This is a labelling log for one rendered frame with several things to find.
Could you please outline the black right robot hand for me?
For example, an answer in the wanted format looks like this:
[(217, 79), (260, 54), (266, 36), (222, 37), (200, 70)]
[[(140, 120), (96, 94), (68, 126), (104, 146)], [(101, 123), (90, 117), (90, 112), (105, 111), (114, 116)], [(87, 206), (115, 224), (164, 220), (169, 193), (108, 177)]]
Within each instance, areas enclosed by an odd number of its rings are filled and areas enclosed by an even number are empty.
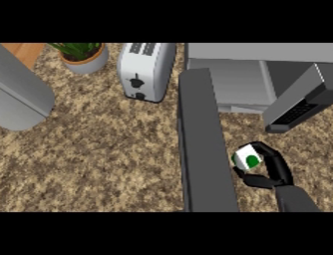
[(291, 171), (281, 153), (262, 141), (251, 141), (240, 148), (245, 148), (248, 145), (256, 153), (263, 156), (268, 176), (247, 173), (245, 170), (238, 167), (238, 164), (234, 161), (235, 156), (232, 156), (232, 170), (237, 173), (237, 176), (243, 179), (244, 184), (250, 187), (266, 189), (272, 189), (277, 186), (293, 185)]

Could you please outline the white and green milk carton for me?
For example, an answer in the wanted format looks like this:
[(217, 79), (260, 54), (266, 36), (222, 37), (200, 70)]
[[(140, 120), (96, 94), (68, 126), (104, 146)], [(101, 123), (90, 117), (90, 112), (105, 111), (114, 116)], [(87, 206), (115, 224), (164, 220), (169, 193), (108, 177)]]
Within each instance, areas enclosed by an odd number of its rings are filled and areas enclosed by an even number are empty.
[(262, 163), (262, 158), (250, 144), (243, 146), (232, 154), (231, 161), (244, 171), (248, 171)]

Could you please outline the dark grey microwave door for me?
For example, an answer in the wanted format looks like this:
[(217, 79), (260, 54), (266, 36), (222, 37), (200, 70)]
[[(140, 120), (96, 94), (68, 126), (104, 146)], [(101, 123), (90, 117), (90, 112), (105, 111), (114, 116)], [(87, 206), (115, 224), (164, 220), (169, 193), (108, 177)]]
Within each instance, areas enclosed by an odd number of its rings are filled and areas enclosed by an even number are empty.
[(177, 77), (177, 141), (185, 212), (237, 212), (208, 69)]

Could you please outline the grey microwave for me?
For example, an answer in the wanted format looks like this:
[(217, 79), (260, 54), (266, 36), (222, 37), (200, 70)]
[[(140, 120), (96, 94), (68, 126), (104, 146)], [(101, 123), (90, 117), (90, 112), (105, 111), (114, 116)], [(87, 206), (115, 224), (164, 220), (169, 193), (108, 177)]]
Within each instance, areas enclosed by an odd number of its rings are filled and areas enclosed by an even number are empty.
[(333, 43), (188, 43), (185, 66), (207, 69), (217, 109), (254, 113), (284, 133), (333, 105)]

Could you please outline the silver toaster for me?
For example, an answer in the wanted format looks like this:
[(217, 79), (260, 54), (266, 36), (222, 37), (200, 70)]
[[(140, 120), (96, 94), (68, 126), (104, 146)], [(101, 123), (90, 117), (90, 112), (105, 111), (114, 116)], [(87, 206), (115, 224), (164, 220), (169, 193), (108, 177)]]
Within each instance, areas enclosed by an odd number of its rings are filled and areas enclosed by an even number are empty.
[(130, 99), (158, 103), (166, 96), (176, 43), (126, 43), (117, 71)]

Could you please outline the potted green plant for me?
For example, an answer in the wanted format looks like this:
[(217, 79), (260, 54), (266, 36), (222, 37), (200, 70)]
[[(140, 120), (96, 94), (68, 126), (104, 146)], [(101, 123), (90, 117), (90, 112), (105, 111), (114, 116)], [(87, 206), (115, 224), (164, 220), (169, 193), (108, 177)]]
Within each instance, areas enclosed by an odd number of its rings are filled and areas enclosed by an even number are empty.
[(61, 60), (75, 74), (92, 74), (106, 65), (109, 51), (105, 43), (50, 43)]

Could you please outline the grey rounded appliance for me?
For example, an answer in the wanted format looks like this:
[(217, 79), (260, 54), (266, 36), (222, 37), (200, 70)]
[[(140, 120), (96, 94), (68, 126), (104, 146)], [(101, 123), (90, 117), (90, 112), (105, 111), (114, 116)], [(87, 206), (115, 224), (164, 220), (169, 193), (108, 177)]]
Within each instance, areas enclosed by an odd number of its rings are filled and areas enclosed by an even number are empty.
[(0, 127), (24, 130), (49, 116), (52, 88), (0, 45)]

